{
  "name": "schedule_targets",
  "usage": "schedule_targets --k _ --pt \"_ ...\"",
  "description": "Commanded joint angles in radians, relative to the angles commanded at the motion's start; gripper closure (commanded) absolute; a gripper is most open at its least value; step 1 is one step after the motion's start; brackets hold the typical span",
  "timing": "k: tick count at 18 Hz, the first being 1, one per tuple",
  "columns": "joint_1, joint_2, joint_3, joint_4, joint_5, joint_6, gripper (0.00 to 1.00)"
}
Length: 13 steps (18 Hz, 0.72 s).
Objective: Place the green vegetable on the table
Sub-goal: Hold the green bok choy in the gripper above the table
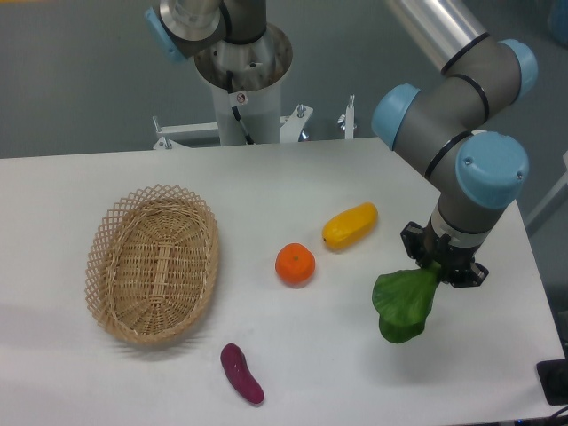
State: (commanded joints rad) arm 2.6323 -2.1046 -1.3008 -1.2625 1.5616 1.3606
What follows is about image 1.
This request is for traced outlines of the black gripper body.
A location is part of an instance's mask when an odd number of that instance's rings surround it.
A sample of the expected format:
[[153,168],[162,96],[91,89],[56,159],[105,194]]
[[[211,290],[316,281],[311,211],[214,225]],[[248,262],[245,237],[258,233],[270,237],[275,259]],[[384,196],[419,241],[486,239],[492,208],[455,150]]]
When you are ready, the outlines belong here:
[[461,248],[452,243],[449,234],[438,236],[431,224],[424,228],[423,246],[427,251],[427,266],[437,263],[440,267],[440,278],[454,269],[463,269],[475,262],[475,254],[478,246]]

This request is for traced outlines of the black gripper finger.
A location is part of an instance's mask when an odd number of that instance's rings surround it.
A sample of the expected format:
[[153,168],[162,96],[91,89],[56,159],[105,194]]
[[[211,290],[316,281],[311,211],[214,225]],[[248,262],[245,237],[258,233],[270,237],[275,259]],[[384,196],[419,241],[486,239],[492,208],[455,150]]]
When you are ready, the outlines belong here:
[[449,271],[443,282],[454,288],[477,288],[488,277],[489,271],[480,263],[472,262],[463,269]]
[[406,254],[419,267],[427,266],[427,251],[423,246],[424,229],[416,222],[409,222],[400,232]]

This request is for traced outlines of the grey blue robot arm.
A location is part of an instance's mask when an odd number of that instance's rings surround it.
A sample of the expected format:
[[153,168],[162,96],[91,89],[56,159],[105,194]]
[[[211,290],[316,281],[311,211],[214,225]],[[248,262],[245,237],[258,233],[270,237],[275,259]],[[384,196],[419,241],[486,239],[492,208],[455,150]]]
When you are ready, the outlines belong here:
[[[431,92],[401,84],[378,103],[372,128],[440,193],[425,226],[401,238],[421,266],[437,263],[456,288],[488,271],[475,254],[519,195],[529,170],[523,147],[483,125],[520,100],[538,77],[531,49],[496,41],[460,1],[391,1],[389,8],[443,76]],[[296,142],[299,113],[280,118],[280,84],[292,62],[286,35],[263,1],[161,1],[145,14],[167,57],[192,59],[209,85],[225,146]]]

